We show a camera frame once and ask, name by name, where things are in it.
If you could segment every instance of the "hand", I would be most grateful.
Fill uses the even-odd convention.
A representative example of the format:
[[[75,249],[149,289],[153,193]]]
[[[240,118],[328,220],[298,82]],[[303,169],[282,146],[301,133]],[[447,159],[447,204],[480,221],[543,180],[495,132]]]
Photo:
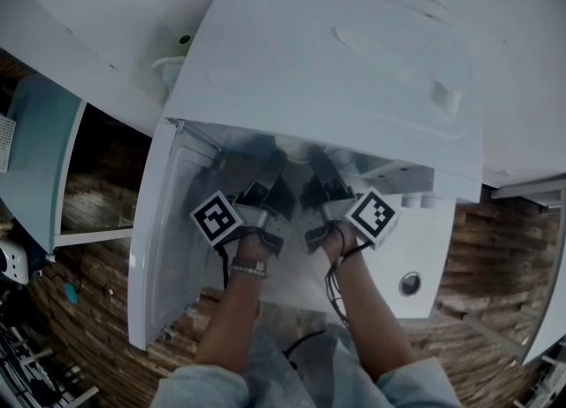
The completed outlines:
[[[344,255],[349,250],[353,250],[357,245],[356,231],[354,226],[349,222],[333,222],[329,226],[328,233],[322,241],[322,248],[326,252],[326,256],[330,260],[330,264],[333,264],[338,257]]]
[[[240,239],[238,253],[236,255],[238,258],[267,262],[267,259],[272,253],[273,251],[264,243],[260,233],[256,232],[245,235]]]

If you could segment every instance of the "human arm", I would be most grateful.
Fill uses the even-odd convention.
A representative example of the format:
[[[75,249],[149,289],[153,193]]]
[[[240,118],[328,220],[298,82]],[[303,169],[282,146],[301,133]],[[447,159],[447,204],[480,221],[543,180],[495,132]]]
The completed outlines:
[[[351,225],[341,222],[336,227],[341,234],[331,230],[322,244],[331,264],[342,250],[348,252],[357,245],[356,232]],[[338,266],[336,279],[350,333],[367,374],[377,381],[381,375],[415,362],[409,339],[379,294],[360,251]]]
[[[237,256],[267,262],[271,255],[258,234],[240,240]],[[262,279],[234,272],[196,352],[197,364],[243,374],[256,321]]]

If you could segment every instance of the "light blue shirt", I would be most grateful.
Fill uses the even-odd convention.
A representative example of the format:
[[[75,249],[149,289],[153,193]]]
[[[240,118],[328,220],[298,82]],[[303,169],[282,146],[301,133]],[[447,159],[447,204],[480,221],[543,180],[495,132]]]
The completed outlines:
[[[187,366],[161,380],[152,408],[455,408],[460,403],[437,359],[382,375],[360,367],[348,331],[330,326],[299,345],[291,366],[258,327],[243,377],[216,366]]]

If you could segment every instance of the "sleeve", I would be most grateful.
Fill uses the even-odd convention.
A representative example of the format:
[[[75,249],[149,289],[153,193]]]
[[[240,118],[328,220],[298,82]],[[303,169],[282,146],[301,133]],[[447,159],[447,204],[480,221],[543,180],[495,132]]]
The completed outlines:
[[[436,358],[418,361],[381,375],[378,388],[395,408],[461,407]]]
[[[159,382],[151,408],[243,408],[248,385],[236,373],[216,366],[187,366]]]

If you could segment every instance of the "bracelet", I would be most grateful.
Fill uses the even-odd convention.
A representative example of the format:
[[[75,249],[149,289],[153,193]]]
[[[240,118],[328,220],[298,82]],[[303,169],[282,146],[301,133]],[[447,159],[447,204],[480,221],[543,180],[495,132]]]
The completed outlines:
[[[230,272],[246,273],[252,276],[260,277],[262,279],[267,278],[267,273],[265,270],[257,268],[247,268],[246,266],[230,265]]]

